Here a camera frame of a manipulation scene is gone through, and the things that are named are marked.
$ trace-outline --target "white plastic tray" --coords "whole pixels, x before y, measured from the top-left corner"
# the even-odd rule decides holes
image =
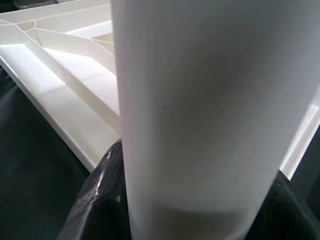
[[[112,32],[108,0],[0,14],[0,64],[89,171],[121,136]],[[320,124],[319,96],[280,166],[288,178]]]

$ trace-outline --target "white cylinder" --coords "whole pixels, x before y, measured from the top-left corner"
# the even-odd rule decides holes
[[[242,240],[320,80],[317,0],[114,0],[134,240]]]

